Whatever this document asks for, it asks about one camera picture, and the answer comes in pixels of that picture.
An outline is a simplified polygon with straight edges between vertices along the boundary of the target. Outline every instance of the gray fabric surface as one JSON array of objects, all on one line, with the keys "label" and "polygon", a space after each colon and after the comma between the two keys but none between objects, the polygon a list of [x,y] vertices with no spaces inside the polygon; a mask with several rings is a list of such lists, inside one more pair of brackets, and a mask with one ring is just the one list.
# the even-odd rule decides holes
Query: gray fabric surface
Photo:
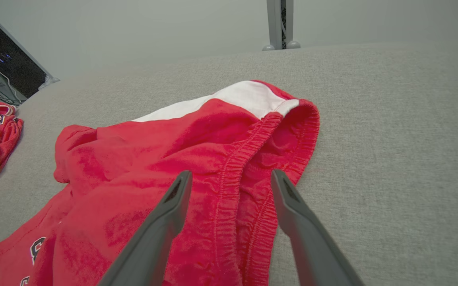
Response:
[{"label": "gray fabric surface", "polygon": [[[320,134],[298,190],[367,285],[458,285],[458,51],[379,44],[303,48],[130,67],[62,80],[19,110],[0,174],[0,241],[63,185],[54,142],[246,79],[315,103]],[[270,285],[298,284],[278,230]]]}]

